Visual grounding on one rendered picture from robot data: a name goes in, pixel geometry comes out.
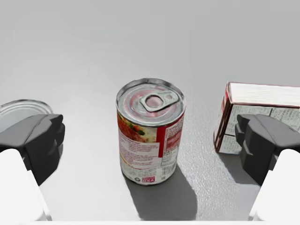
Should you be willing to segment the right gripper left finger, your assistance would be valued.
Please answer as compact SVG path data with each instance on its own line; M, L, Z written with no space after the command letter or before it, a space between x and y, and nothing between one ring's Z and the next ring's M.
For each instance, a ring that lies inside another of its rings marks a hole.
M0 222L51 221L39 189L58 168L61 114L27 117L0 133Z

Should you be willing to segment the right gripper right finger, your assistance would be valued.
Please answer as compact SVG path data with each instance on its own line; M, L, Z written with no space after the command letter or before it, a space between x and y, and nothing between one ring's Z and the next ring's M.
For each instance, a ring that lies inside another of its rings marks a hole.
M300 222L300 133L267 115L237 121L242 168L260 185L248 220Z

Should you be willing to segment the flat round can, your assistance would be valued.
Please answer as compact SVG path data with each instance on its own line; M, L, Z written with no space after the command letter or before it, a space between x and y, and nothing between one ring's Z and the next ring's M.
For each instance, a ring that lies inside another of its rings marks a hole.
M46 115L53 114L45 102L33 99L19 99L0 105L0 133L4 131L31 132L36 123Z

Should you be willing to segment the red and white can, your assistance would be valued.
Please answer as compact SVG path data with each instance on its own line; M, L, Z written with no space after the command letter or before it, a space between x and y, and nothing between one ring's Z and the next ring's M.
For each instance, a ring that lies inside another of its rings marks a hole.
M186 100L158 78L134 80L116 96L122 173L143 186L160 184L176 168Z

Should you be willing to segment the red and white carton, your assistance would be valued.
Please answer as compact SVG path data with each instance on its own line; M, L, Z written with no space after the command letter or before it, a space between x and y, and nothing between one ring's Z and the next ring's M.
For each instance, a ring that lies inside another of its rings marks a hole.
M300 87L228 82L213 133L215 151L238 155L239 114L271 116L300 132Z

